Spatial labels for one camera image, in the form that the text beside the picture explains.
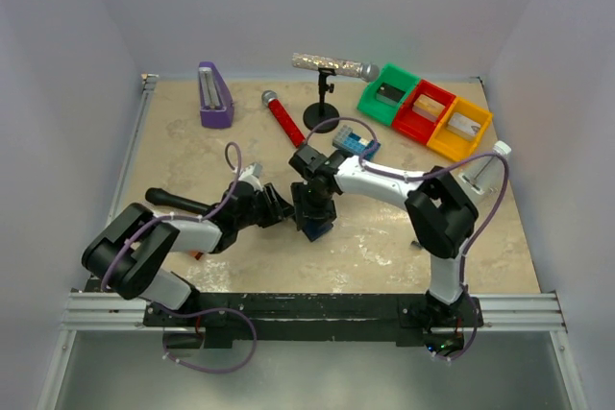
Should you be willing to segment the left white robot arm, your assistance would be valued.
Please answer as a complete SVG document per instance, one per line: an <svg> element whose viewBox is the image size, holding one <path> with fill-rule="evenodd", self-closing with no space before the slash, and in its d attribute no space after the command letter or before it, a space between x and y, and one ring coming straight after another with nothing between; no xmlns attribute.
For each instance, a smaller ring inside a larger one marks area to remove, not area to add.
<svg viewBox="0 0 615 410"><path fill-rule="evenodd" d="M179 311L196 292L187 281L162 269L169 253L222 253L248 227L269 228L294 214L270 183L231 184L214 205L198 204L162 189L146 197L181 213L157 215L139 203L127 206L85 249L82 265L125 300L141 298Z"/></svg>

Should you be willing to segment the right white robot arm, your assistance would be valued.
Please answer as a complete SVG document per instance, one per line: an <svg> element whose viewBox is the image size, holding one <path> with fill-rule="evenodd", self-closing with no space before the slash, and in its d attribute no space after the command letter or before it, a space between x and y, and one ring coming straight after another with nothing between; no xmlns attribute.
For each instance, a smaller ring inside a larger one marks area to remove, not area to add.
<svg viewBox="0 0 615 410"><path fill-rule="evenodd" d="M333 197L354 194L407 212L418 243L430 254L428 295L444 305L463 294L462 247L474 233L478 210L441 167L413 173L384 167L336 150L325 156L307 144L289 165L302 178L291 184L294 221L314 241L332 229Z"/></svg>

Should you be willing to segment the navy blue card holder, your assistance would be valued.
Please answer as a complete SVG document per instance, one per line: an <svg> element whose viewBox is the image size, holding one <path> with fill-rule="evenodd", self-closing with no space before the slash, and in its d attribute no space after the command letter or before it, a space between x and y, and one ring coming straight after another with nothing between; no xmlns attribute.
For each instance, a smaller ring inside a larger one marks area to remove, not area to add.
<svg viewBox="0 0 615 410"><path fill-rule="evenodd" d="M302 227L302 233L309 242L314 242L331 231L332 228L332 221L318 222L314 220L307 220Z"/></svg>

